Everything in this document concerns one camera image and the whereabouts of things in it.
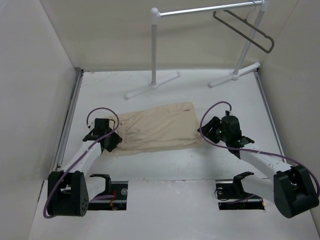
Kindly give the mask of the beige cargo trousers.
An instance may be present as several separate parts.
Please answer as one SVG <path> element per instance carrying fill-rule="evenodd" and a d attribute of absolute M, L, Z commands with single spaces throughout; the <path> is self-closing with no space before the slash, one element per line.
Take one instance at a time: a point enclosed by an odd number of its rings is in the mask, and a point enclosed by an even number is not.
<path fill-rule="evenodd" d="M 112 151 L 115 156 L 129 156 L 199 147 L 200 123 L 191 102 L 156 106 L 119 115 L 116 133 L 122 142 Z"/>

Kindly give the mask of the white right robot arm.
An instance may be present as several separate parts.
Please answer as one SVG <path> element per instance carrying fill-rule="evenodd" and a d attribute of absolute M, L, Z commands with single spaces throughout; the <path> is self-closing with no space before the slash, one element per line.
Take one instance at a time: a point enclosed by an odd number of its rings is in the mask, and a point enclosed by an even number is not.
<path fill-rule="evenodd" d="M 266 177 L 260 178 L 251 171 L 237 174 L 232 185 L 223 190 L 223 199 L 234 199 L 234 204 L 252 197 L 266 199 L 288 219 L 319 206 L 320 185 L 311 171 L 300 163 L 283 162 L 280 154 L 262 151 L 254 140 L 242 134 L 238 118 L 229 112 L 201 124 L 197 131 L 207 143 L 215 147 L 223 143 L 221 148 Z"/>

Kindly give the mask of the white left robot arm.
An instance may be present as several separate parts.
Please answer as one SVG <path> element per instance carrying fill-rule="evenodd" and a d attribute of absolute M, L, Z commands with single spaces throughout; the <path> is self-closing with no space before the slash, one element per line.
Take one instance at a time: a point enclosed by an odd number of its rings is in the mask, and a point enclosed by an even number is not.
<path fill-rule="evenodd" d="M 93 128 L 83 138 L 82 145 L 73 159 L 61 170 L 48 176 L 47 200 L 43 216 L 83 217 L 90 203 L 96 200 L 114 201 L 117 192 L 112 190 L 108 174 L 88 174 L 92 164 L 103 153 L 112 152 L 122 138 L 116 133 L 120 120 L 116 118 L 110 128 L 108 118 L 97 118 Z"/>

